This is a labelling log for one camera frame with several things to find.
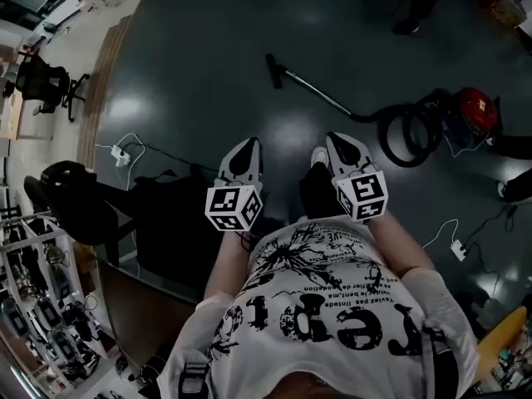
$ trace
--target yellow object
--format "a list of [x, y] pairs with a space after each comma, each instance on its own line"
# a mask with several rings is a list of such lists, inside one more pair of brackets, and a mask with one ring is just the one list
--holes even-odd
[[509, 347], [520, 335], [526, 321], [526, 307], [521, 306], [504, 318], [479, 342], [479, 366], [473, 384], [486, 377], [499, 362], [499, 353]]

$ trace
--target forearm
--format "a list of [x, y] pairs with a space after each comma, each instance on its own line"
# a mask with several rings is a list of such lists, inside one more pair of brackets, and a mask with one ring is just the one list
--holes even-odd
[[209, 282], [205, 288], [204, 299], [223, 291], [236, 297], [248, 278], [249, 251], [246, 247], [249, 236], [247, 233], [225, 232], [222, 244], [219, 246], [218, 257], [210, 273]]
[[389, 212], [371, 219], [367, 227], [372, 232], [377, 250], [398, 277], [413, 268], [434, 269], [425, 250]]

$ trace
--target wooden desk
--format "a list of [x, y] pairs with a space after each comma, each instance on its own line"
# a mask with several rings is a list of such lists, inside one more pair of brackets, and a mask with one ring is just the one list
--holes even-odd
[[521, 306], [504, 318], [482, 338], [478, 345], [479, 366], [473, 384], [486, 377], [499, 362], [499, 353], [520, 335], [526, 321], [526, 307]]
[[0, 138], [9, 140], [34, 139], [51, 140], [50, 136], [22, 135], [20, 125], [22, 123], [22, 113], [24, 112], [24, 100], [22, 93], [15, 89], [9, 97], [8, 102], [3, 107], [2, 125], [0, 126]]

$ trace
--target shiny floor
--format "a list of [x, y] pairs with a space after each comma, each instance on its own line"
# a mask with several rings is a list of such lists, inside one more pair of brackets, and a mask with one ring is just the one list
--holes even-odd
[[[409, 0], [143, 0], [115, 69], [97, 143], [112, 145], [135, 132], [143, 142], [216, 168], [234, 145], [257, 136], [264, 148], [266, 215], [285, 223], [303, 214], [298, 181], [312, 148], [329, 131], [367, 144], [387, 178], [388, 209], [424, 244], [448, 219], [460, 221], [462, 242], [499, 213], [496, 180], [530, 168], [492, 155], [485, 145], [453, 159], [445, 142], [422, 166], [392, 164], [377, 127], [350, 121], [289, 81], [275, 90], [264, 61], [284, 65], [361, 114], [414, 101], [436, 87], [473, 86], [502, 96], [506, 134], [532, 135], [532, 58], [517, 38], [488, 18], [475, 0], [441, 0], [413, 37], [392, 35]], [[400, 148], [401, 137], [391, 143]], [[98, 148], [100, 180], [121, 186], [108, 150]], [[134, 157], [140, 148], [135, 149]], [[186, 165], [148, 150], [132, 171], [158, 175]], [[489, 222], [475, 240], [488, 271], [500, 273], [495, 298], [513, 308], [530, 291], [532, 205]], [[450, 251], [453, 226], [427, 250], [452, 291], [491, 295], [475, 251], [460, 262]]]

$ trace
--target black shoe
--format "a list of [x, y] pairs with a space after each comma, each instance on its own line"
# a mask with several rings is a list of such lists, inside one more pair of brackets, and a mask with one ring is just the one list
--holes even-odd
[[408, 17], [396, 24], [393, 28], [393, 33], [398, 36], [410, 36], [417, 30], [419, 30], [419, 21], [414, 17]]

